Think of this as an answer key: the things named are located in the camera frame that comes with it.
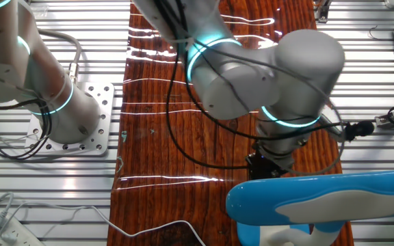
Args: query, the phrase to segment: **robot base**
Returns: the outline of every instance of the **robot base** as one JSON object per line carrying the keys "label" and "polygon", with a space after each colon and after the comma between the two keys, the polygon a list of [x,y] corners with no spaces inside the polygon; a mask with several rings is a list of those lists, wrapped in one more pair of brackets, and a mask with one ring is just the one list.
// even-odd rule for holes
{"label": "robot base", "polygon": [[[50,139],[39,150],[36,156],[102,156],[107,151],[111,113],[114,101],[114,86],[111,83],[78,82],[82,91],[91,94],[100,106],[100,121],[95,131],[83,141],[73,144],[56,143]],[[28,128],[28,135],[35,134],[40,137],[42,129],[40,121],[32,116]],[[36,139],[27,138],[25,146],[36,143]]]}

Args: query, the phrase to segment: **metal slatted surface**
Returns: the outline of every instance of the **metal slatted surface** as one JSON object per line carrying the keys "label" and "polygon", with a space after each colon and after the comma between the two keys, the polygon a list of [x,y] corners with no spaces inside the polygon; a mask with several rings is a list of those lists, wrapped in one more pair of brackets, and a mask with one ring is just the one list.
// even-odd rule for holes
{"label": "metal slatted surface", "polygon": [[[80,81],[115,85],[109,152],[103,158],[60,158],[52,163],[15,164],[0,158],[0,195],[4,191],[16,191],[24,200],[95,205],[108,215],[118,146],[130,2],[34,1],[32,7],[39,28],[61,31],[81,41],[84,52]],[[372,34],[381,40],[367,35],[376,25],[378,28]],[[338,39],[345,49],[347,62],[332,93],[343,119],[371,120],[375,115],[385,114],[394,106],[391,35],[394,11],[386,8],[381,0],[335,1],[328,23],[317,24],[317,28]],[[54,56],[67,67],[75,48],[67,42],[43,38]],[[30,117],[26,110],[0,112],[0,131],[12,136],[25,135]],[[394,132],[376,131],[372,136],[348,144],[342,165],[344,173],[394,169]],[[107,226],[92,211],[80,211],[69,224],[59,225],[72,215],[68,211],[33,206],[28,213],[22,210],[17,217],[48,246],[106,244]],[[357,221],[353,223],[353,232],[356,246],[394,246],[394,219]]]}

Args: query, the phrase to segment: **power strip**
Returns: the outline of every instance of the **power strip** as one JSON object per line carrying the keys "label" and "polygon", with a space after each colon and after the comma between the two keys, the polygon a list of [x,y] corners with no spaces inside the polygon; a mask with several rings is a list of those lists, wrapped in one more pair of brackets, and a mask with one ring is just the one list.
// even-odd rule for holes
{"label": "power strip", "polygon": [[44,246],[25,226],[23,226],[15,217],[10,221],[6,233],[11,233],[17,238],[15,244],[9,245],[0,237],[0,246]]}

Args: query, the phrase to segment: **wooden table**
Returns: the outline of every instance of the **wooden table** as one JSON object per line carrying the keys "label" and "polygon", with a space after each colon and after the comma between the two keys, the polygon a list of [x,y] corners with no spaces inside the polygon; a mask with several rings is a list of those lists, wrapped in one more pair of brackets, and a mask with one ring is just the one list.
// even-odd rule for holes
{"label": "wooden table", "polygon": [[[220,12],[245,47],[258,49],[297,29],[315,29],[309,0],[222,0]],[[226,194],[247,181],[246,170],[222,171],[194,165],[173,145],[166,128],[166,94],[174,66],[174,49],[131,5],[129,51],[123,84],[118,155],[111,196],[112,223],[136,233],[179,219],[189,221],[207,245],[239,245],[236,224],[226,214]],[[179,144],[195,159],[214,165],[245,165],[249,139],[238,137],[206,119],[193,106],[179,69],[171,103],[172,128]],[[223,122],[255,133],[250,115]],[[337,145],[323,131],[296,151],[295,169],[313,172],[332,163]],[[341,167],[331,173],[341,173]],[[190,228],[176,224],[127,238],[109,230],[107,245],[199,245]],[[335,245],[353,245],[346,225]]]}

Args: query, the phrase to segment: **robotic arm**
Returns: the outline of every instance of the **robotic arm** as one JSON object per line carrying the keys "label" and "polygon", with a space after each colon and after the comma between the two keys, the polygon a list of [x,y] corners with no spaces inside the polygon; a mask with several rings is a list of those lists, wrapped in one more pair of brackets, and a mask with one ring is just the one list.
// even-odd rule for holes
{"label": "robotic arm", "polygon": [[[167,13],[170,21],[165,18],[165,13],[159,11],[159,4],[162,4],[159,1],[133,1],[168,42],[175,44],[176,36],[187,39],[187,45],[179,47],[180,54],[185,54],[185,49],[189,48],[188,56],[182,56],[182,60],[187,61],[187,80],[193,83],[204,108],[214,118],[229,120],[259,109],[261,120],[257,124],[257,133],[261,137],[307,130],[320,119],[326,98],[307,84],[267,66],[221,55],[214,49],[301,74],[329,95],[345,61],[343,48],[335,39],[318,31],[299,30],[287,34],[278,46],[245,49],[226,28],[213,0],[181,1],[187,32],[180,23],[171,23],[174,15],[180,16],[176,1],[164,1],[172,9]],[[195,40],[206,46],[193,43]],[[305,145],[309,135],[258,141],[255,144],[257,153],[247,160],[257,168],[273,166],[271,175],[266,178],[278,177],[286,172],[285,169],[291,168],[292,152]]]}

